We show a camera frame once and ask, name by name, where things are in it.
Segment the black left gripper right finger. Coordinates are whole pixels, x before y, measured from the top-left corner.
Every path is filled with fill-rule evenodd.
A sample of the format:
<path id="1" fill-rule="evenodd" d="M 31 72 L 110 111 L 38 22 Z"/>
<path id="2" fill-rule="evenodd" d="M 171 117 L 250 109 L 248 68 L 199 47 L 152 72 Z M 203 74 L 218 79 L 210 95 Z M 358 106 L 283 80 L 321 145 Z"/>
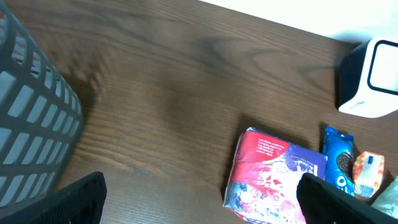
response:
<path id="1" fill-rule="evenodd" d="M 310 173 L 298 183 L 297 200 L 308 224 L 397 224 L 397 219 Z"/>

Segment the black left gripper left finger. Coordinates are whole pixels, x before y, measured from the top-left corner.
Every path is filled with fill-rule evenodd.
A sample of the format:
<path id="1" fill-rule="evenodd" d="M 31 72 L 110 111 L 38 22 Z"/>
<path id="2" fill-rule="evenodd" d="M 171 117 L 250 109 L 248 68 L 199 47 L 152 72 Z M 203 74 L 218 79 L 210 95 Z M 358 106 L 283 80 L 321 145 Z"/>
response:
<path id="1" fill-rule="evenodd" d="M 106 195 L 104 175 L 96 171 L 1 218 L 1 224 L 99 224 Z"/>

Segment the orange Kleenex tissue pack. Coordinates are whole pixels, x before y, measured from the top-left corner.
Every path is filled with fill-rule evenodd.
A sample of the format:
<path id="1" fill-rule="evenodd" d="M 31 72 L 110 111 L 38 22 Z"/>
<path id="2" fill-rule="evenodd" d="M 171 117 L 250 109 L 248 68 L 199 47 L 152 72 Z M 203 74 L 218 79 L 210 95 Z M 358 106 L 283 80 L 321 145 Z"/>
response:
<path id="1" fill-rule="evenodd" d="M 384 176 L 384 163 L 384 156 L 368 151 L 356 158 L 352 170 L 355 194 L 371 198 L 379 190 Z"/>

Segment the blue Oreo cookie pack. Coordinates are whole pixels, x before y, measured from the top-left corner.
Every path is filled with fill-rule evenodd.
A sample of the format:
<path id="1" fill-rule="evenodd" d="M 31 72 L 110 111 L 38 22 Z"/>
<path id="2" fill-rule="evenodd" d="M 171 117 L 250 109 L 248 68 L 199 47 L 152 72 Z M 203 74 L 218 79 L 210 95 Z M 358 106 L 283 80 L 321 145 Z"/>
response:
<path id="1" fill-rule="evenodd" d="M 349 134 L 341 134 L 327 126 L 323 139 L 322 153 L 327 156 L 325 181 L 354 197 L 353 141 Z"/>

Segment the red purple pad package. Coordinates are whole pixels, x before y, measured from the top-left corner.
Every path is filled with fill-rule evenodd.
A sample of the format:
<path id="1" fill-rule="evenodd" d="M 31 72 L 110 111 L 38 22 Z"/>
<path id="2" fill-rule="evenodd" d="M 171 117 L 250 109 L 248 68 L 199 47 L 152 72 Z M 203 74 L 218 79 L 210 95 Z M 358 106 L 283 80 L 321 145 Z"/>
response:
<path id="1" fill-rule="evenodd" d="M 305 223 L 297 186 L 305 173 L 324 178 L 327 157 L 248 128 L 240 135 L 223 206 L 250 223 Z"/>

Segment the green wet wipes pack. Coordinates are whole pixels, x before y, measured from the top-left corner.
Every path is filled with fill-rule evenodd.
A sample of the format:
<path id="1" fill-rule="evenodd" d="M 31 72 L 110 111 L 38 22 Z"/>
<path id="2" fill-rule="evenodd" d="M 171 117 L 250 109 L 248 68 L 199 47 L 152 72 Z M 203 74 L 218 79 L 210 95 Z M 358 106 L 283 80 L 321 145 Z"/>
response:
<path id="1" fill-rule="evenodd" d="M 377 197 L 371 205 L 373 208 L 389 215 L 395 219 L 398 218 L 398 180 L 393 182 Z"/>

